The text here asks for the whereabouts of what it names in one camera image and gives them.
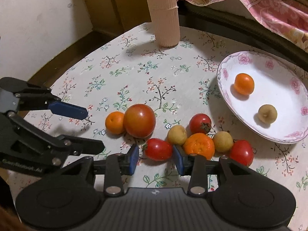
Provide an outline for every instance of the wall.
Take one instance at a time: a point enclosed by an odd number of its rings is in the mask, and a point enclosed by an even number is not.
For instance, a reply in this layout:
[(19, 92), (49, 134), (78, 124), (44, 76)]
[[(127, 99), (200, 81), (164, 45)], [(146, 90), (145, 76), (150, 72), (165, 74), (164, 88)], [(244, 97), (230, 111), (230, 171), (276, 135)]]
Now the wall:
[(91, 29), (83, 0), (0, 0), (0, 77), (28, 80)]

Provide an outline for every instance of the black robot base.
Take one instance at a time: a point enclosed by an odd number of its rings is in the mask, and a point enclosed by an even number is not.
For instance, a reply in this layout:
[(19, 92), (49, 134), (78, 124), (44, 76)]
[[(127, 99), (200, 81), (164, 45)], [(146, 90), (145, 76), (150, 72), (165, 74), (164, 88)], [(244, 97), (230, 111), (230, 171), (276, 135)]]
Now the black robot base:
[[(293, 194), (282, 185), (228, 157), (207, 161), (173, 147), (178, 173), (191, 175), (182, 188), (129, 188), (121, 175), (132, 175), (138, 146), (106, 160), (83, 157), (20, 192), (16, 209), (33, 230), (71, 231), (286, 231), (295, 211)], [(93, 188), (105, 174), (104, 191)], [(207, 192), (207, 175), (218, 189)]]

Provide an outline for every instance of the pink fabric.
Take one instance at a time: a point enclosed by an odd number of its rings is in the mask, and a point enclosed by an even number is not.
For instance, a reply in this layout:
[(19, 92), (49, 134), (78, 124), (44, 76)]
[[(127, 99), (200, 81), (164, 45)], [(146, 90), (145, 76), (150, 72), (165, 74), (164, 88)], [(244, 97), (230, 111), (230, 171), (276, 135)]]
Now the pink fabric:
[[(223, 0), (187, 0), (207, 6)], [(308, 7), (295, 0), (240, 0), (251, 15), (270, 31), (308, 53)]]

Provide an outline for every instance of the white plate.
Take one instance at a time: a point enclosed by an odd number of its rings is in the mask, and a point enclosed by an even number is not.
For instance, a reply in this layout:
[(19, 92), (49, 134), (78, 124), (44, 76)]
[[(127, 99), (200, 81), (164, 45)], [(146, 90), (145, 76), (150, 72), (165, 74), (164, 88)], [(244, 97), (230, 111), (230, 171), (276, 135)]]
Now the white plate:
[[(254, 92), (247, 97), (232, 87), (239, 73), (246, 73), (254, 80)], [(237, 52), (220, 63), (217, 82), (231, 111), (262, 137), (277, 143), (291, 144), (307, 136), (307, 89), (281, 62), (256, 52)], [(277, 110), (277, 120), (272, 124), (262, 123), (256, 115), (264, 104), (271, 104)]]

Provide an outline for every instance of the plate rim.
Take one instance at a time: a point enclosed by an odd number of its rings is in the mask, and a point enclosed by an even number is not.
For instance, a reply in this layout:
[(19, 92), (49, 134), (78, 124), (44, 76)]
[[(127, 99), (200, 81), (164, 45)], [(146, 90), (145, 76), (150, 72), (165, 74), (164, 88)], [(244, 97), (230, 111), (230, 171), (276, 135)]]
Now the plate rim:
[(278, 64), (287, 69), (293, 76), (295, 76), (301, 83), (301, 86), (303, 86), (304, 88), (304, 91), (305, 91), (305, 94), (306, 96), (308, 97), (308, 91), (305, 87), (305, 85), (303, 84), (303, 82), (298, 78), (298, 76), (292, 71), (290, 70), (287, 66), (285, 66), (281, 61), (269, 56), (269, 55), (265, 55), (263, 53), (259, 53), (259, 52), (253, 52), (253, 51), (239, 51), (239, 52), (235, 52), (235, 53), (232, 53), (230, 55), (228, 55), (227, 57), (225, 57), (221, 63), (219, 64), (218, 66), (218, 69), (217, 69), (217, 75), (216, 75), (216, 80), (217, 80), (217, 84), (218, 84), (218, 89), (221, 93), (221, 96), (222, 98), (224, 99), (225, 103), (227, 104), (228, 108), (232, 111), (232, 113), (242, 122), (244, 123), (248, 128), (250, 128), (252, 131), (254, 131), (255, 133), (257, 133), (258, 135), (262, 136), (263, 138), (269, 140), (269, 141), (274, 141), (276, 143), (279, 143), (279, 144), (294, 144), (294, 143), (298, 143), (300, 142), (301, 140), (303, 140), (307, 135), (308, 135), (308, 125), (307, 125), (307, 128), (306, 130), (304, 131), (303, 133), (303, 136), (302, 137), (298, 137), (296, 139), (292, 139), (292, 140), (286, 140), (286, 139), (277, 139), (277, 138), (274, 138), (274, 137), (271, 137), (271, 136), (267, 136), (267, 135), (264, 135), (262, 133), (260, 133), (257, 129), (255, 129), (253, 126), (251, 126), (248, 122), (246, 122), (240, 115), (238, 115), (238, 113), (235, 112), (235, 110), (233, 109), (233, 107), (229, 104), (228, 100), (226, 100), (226, 98), (224, 97), (224, 92), (223, 92), (223, 89), (221, 87), (221, 68), (222, 68), (222, 64), (226, 63), (227, 61), (229, 61), (231, 58), (233, 57), (237, 57), (239, 56), (240, 54), (242, 53), (245, 53), (245, 54), (252, 54), (252, 55), (261, 55), (263, 57), (267, 57), (267, 58), (270, 58), (270, 59), (274, 59), (275, 61), (278, 62)]

